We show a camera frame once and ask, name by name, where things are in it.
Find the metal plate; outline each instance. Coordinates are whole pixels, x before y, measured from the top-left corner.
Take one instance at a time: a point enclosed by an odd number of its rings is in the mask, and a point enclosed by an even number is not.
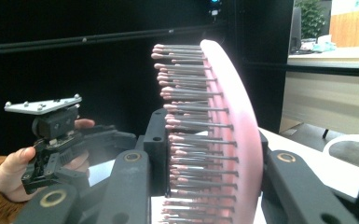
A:
[[[24,102],[22,104],[16,105],[12,105],[11,102],[7,102],[5,105],[5,111],[22,114],[43,115],[48,112],[66,107],[68,105],[79,103],[81,102],[81,100],[82,98],[76,95],[74,98],[56,99],[31,103]]]

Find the finger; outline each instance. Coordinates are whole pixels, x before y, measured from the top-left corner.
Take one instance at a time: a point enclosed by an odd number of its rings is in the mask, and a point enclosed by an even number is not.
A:
[[[69,163],[65,164],[63,167],[70,169],[70,170],[76,170],[77,168],[81,167],[83,163],[87,162],[87,158],[89,157],[89,152],[85,150],[80,156],[74,158]]]
[[[77,119],[75,120],[76,129],[92,128],[95,125],[95,121],[92,119]]]
[[[22,148],[14,153],[11,153],[2,163],[3,171],[9,174],[22,171],[27,166],[28,161],[35,156],[35,153],[36,151],[34,147]]]
[[[12,190],[10,193],[5,194],[5,196],[11,200],[13,203],[22,203],[31,200],[38,192],[42,191],[46,187],[39,188],[36,192],[32,194],[25,193],[24,186],[21,185],[17,189]]]
[[[79,172],[82,172],[82,173],[85,173],[85,172],[87,172],[89,170],[89,167],[90,167],[89,161],[85,161],[85,162],[83,162],[83,164],[81,164],[75,170],[79,171]]]

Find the pink hairbrush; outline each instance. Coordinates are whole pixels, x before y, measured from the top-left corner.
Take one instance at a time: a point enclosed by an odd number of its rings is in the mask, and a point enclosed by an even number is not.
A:
[[[171,195],[162,223],[253,223],[263,153],[253,108],[223,49],[156,45],[161,96],[169,101]]]

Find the table surface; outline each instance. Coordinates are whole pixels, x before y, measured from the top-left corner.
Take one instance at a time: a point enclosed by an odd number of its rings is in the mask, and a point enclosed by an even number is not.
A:
[[[330,157],[313,148],[305,147],[278,134],[261,128],[259,130],[269,140],[269,148],[271,150],[281,149],[296,153],[304,159],[324,184],[353,198],[357,197],[359,191],[359,167]],[[90,184],[93,185],[107,178],[111,173],[113,164],[113,161],[109,161],[98,166],[90,167]],[[152,198],[152,223],[158,223],[163,200],[164,197]],[[260,207],[260,200],[257,205],[254,223],[266,223]]]
[[[359,47],[337,48],[336,50],[322,53],[289,55],[287,64],[298,66],[359,68]]]

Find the hairbrush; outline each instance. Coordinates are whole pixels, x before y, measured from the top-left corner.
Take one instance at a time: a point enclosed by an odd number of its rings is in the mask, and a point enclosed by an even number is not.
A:
[[[157,80],[168,111],[170,192],[161,223],[253,223],[263,175],[255,115],[214,41],[161,45]]]

